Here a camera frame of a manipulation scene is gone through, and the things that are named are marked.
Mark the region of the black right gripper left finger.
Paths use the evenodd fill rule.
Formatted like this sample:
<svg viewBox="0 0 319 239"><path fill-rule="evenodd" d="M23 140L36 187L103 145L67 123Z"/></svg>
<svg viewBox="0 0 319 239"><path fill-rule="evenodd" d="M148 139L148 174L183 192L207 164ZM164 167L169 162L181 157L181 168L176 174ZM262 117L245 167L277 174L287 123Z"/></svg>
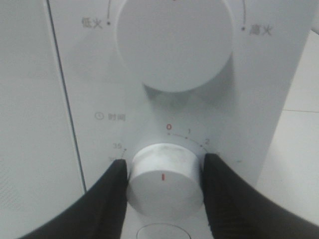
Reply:
<svg viewBox="0 0 319 239"><path fill-rule="evenodd" d="M85 195L23 238L119 239L127 210L127 186L127 163L116 159Z"/></svg>

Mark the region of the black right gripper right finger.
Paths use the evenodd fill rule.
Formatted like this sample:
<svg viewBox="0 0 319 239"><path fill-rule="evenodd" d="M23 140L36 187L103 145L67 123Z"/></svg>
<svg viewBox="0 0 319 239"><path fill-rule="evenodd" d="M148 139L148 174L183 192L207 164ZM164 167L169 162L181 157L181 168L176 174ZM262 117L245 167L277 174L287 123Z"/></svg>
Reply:
<svg viewBox="0 0 319 239"><path fill-rule="evenodd" d="M203 201L214 239L317 239L319 227L274 203L217 154L203 163Z"/></svg>

